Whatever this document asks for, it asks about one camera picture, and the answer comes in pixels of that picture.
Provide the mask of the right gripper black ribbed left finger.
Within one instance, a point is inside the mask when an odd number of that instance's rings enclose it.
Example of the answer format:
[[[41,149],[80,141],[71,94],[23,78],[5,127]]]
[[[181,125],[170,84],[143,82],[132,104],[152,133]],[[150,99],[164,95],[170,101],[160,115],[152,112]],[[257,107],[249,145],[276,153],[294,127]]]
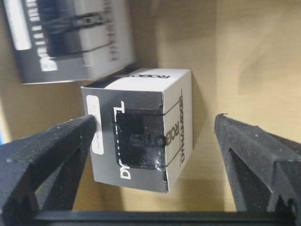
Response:
[[[0,147],[0,210],[71,210],[96,124],[92,115]]]

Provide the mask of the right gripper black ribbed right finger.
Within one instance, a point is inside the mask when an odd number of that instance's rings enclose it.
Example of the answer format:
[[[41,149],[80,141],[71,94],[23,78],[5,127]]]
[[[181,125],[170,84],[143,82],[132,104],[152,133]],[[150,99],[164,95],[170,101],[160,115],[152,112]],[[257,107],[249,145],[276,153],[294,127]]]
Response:
[[[236,210],[286,213],[301,224],[301,145],[219,114],[214,132]]]

